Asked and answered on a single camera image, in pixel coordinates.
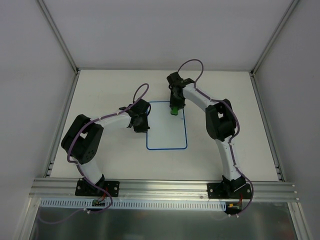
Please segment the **blue-framed small whiteboard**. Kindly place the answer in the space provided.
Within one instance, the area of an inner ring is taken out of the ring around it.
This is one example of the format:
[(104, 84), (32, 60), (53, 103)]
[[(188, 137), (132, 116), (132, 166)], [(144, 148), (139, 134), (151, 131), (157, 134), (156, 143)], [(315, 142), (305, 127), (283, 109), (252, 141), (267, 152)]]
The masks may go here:
[(151, 101), (150, 106), (146, 148), (150, 151), (185, 150), (188, 138), (184, 110), (172, 115), (169, 101)]

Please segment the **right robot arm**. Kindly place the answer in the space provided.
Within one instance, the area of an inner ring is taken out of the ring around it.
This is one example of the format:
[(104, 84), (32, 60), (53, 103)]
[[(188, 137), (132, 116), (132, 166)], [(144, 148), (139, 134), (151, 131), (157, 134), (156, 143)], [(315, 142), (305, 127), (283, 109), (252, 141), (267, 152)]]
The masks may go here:
[(213, 191), (220, 197), (235, 198), (246, 185), (245, 177), (237, 166), (232, 139), (237, 135), (238, 120), (228, 99), (218, 100), (196, 88), (196, 82), (190, 78), (183, 79), (179, 73), (167, 76), (170, 89), (170, 114), (176, 116), (189, 100), (205, 113), (205, 128), (215, 141), (222, 161), (223, 175), (221, 184)]

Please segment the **green whiteboard eraser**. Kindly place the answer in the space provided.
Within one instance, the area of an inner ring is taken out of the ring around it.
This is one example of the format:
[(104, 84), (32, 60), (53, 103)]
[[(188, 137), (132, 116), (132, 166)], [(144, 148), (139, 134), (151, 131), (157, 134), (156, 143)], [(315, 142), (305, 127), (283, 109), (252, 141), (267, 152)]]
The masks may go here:
[(179, 114), (179, 108), (178, 107), (173, 107), (170, 111), (171, 115), (177, 116)]

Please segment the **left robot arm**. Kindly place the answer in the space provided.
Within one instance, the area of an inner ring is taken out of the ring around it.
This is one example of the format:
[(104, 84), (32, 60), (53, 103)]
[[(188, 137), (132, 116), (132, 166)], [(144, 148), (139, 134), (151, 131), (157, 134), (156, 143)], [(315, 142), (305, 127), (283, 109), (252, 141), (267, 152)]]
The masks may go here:
[(61, 141), (67, 153), (67, 161), (76, 164), (81, 176), (86, 178), (86, 189), (94, 196), (104, 191), (105, 177), (94, 160), (103, 133), (133, 128), (136, 133), (147, 133), (150, 129), (148, 115), (151, 104), (139, 99), (116, 113), (91, 119), (78, 115)]

